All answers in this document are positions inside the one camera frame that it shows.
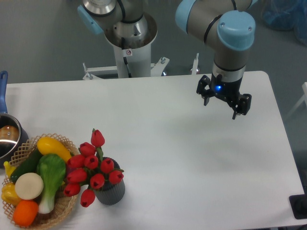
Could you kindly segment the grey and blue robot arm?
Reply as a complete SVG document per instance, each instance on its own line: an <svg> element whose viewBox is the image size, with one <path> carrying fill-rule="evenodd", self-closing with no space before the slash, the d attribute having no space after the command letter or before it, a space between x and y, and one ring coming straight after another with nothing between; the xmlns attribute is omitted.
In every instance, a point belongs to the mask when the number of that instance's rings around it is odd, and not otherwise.
<svg viewBox="0 0 307 230"><path fill-rule="evenodd" d="M251 0L184 0L175 14L182 31L215 52L212 75L199 80L197 94L205 104L211 97L226 102L234 115L246 115L251 105L251 95L239 89L255 36L255 20L247 13L252 5ZM77 11L92 33L104 33L113 46L120 78L151 76L157 24L143 1L84 0Z"/></svg>

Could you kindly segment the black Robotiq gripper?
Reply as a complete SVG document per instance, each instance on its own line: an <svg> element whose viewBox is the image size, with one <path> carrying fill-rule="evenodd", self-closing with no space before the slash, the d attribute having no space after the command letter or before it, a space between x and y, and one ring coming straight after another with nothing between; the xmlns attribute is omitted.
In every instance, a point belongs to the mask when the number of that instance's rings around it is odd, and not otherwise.
<svg viewBox="0 0 307 230"><path fill-rule="evenodd" d="M216 97L227 102L233 108L232 119L238 115L246 115L250 110L252 96L251 94L240 94L239 89L242 78L234 82L222 81L222 75L214 76L211 80L207 75L203 75L197 85L196 93L204 100L204 106L209 103L211 97Z"/></svg>

